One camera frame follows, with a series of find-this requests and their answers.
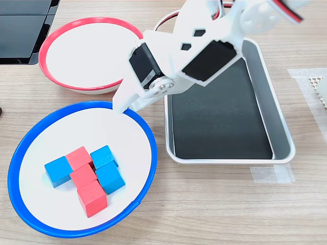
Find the red block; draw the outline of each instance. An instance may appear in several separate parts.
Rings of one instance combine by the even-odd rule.
[[[106,193],[97,180],[78,189],[77,194],[88,218],[108,207]]]
[[[83,146],[69,153],[66,158],[73,171],[87,164],[90,164],[90,166],[93,167],[92,158]]]
[[[70,176],[77,189],[82,188],[83,186],[98,179],[89,164],[80,167],[78,170],[75,170],[70,174]]]

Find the blue rim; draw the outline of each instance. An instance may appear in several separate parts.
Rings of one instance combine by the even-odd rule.
[[[73,104],[67,107],[64,107],[62,109],[59,109],[58,111],[55,111],[42,119],[40,122],[38,122],[22,139],[22,141],[19,143],[9,166],[8,171],[8,192],[9,197],[11,200],[11,203],[16,210],[17,214],[20,216],[20,218],[28,224],[33,229],[42,232],[49,236],[54,237],[60,237],[60,238],[77,238],[77,237],[83,237],[83,236],[89,236],[92,234],[96,234],[98,232],[104,231],[111,226],[114,226],[118,222],[120,222],[122,219],[124,219],[126,216],[128,216],[140,203],[141,200],[144,198],[146,193],[148,192],[150,185],[152,183],[156,168],[157,168],[157,145],[154,139],[154,135],[150,129],[150,127],[147,125],[147,123],[134,111],[127,109],[124,114],[128,115],[129,117],[133,118],[144,130],[146,133],[149,143],[151,146],[151,154],[152,154],[152,160],[151,160],[151,168],[149,172],[148,179],[139,193],[139,195],[136,197],[136,199],[126,207],[119,215],[117,215],[115,218],[98,225],[93,228],[85,229],[85,230],[78,230],[78,231],[67,231],[67,230],[61,230],[56,229],[53,227],[50,227],[41,221],[39,221],[37,218],[35,218],[27,209],[25,206],[19,190],[19,171],[21,162],[24,158],[24,155],[31,145],[31,143],[34,141],[34,139],[47,127],[49,127],[51,124],[55,123],[59,119],[70,115],[74,112],[90,109],[90,108],[107,108],[112,109],[112,103],[106,102],[106,101],[88,101],[88,102],[81,102],[77,104]]]

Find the hexagonal hole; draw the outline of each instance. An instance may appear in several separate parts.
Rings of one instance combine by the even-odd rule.
[[[189,50],[192,47],[190,43],[183,43],[181,50]]]
[[[202,37],[204,35],[204,33],[205,33],[205,29],[203,29],[203,30],[195,30],[193,36],[194,37]]]

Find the bowl rim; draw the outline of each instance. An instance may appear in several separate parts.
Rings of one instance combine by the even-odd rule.
[[[155,142],[155,138],[153,132],[151,131],[149,125],[140,117],[136,112],[132,111],[131,109],[127,109],[124,114],[131,117],[133,120],[136,121],[140,125],[140,127],[144,130],[151,149],[151,167],[149,171],[148,178],[144,184],[144,187],[135,198],[120,214],[116,217],[102,223],[98,226],[84,229],[84,230],[62,230],[53,228],[44,224],[43,222],[39,221],[26,207],[24,201],[22,200],[20,190],[19,190],[19,172],[22,160],[25,156],[26,151],[28,150],[31,143],[34,139],[42,133],[47,127],[55,123],[56,121],[73,114],[75,112],[91,109],[91,108],[105,108],[105,109],[112,109],[112,103],[107,101],[87,101],[87,102],[80,102],[77,104],[72,104],[66,107],[63,107],[38,122],[21,140],[15,153],[11,159],[9,170],[8,170],[8,194],[10,197],[10,201],[12,206],[14,207],[15,211],[19,215],[19,217],[30,227],[33,229],[49,235],[53,237],[60,237],[60,238],[77,238],[77,237],[84,237],[96,234],[98,232],[104,231],[118,222],[123,220],[127,217],[140,203],[141,200],[145,197],[146,193],[148,192],[151,183],[154,178],[154,174],[156,172],[157,163],[158,163],[158,150],[157,145]]]
[[[97,87],[89,87],[89,88],[82,88],[82,87],[75,87],[75,86],[70,86],[67,84],[63,84],[59,82],[57,79],[55,79],[50,71],[48,70],[48,66],[46,65],[46,55],[48,53],[48,50],[52,43],[62,34],[64,34],[67,31],[70,31],[71,29],[74,29],[76,27],[80,27],[83,25],[88,25],[88,24],[93,24],[93,23],[108,23],[108,24],[114,24],[118,25],[124,28],[129,29],[132,31],[139,39],[143,39],[143,34],[142,32],[133,26],[132,24],[123,21],[121,19],[116,19],[116,18],[109,18],[109,17],[90,17],[90,18],[83,18],[83,19],[78,19],[73,22],[70,22],[68,24],[63,25],[59,29],[55,30],[48,38],[45,39],[43,42],[40,51],[39,51],[39,65],[42,70],[42,72],[45,74],[47,78],[49,78],[52,82],[55,84],[58,84],[62,87],[69,88],[69,89],[74,89],[74,90],[81,90],[81,91],[94,91],[94,90],[101,90],[101,89],[106,89],[106,88],[111,88],[116,85],[120,85],[123,79],[120,79],[119,81],[116,81],[114,83],[110,83],[107,85],[103,86],[97,86]]]

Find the red rim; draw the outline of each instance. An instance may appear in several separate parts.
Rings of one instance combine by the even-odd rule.
[[[84,18],[84,19],[78,19],[75,20],[73,22],[70,22],[68,24],[65,24],[64,26],[60,27],[59,29],[57,29],[56,31],[54,31],[42,44],[41,48],[40,48],[40,52],[39,52],[39,65],[40,68],[42,70],[42,72],[45,74],[45,76],[47,78],[49,78],[52,82],[65,87],[65,88],[69,88],[69,89],[75,89],[75,90],[83,90],[83,91],[93,91],[93,90],[99,90],[99,89],[105,89],[105,88],[111,88],[114,86],[117,86],[119,84],[121,84],[122,80],[119,80],[117,82],[114,83],[110,83],[108,85],[104,85],[104,86],[99,86],[99,87],[93,87],[93,88],[80,88],[80,87],[74,87],[74,86],[69,86],[63,83],[60,83],[58,80],[56,80],[49,72],[48,67],[46,65],[46,55],[48,53],[49,47],[51,46],[51,44],[62,34],[64,34],[65,32],[76,28],[76,27],[80,27],[83,25],[87,25],[87,24],[92,24],[92,23],[108,23],[108,24],[115,24],[118,26],[122,26],[125,27],[127,29],[129,29],[130,31],[132,31],[139,39],[143,39],[143,34],[142,32],[136,28],[135,26],[133,26],[130,23],[127,23],[123,20],[120,19],[115,19],[115,18],[108,18],[108,17],[92,17],[92,18]]]

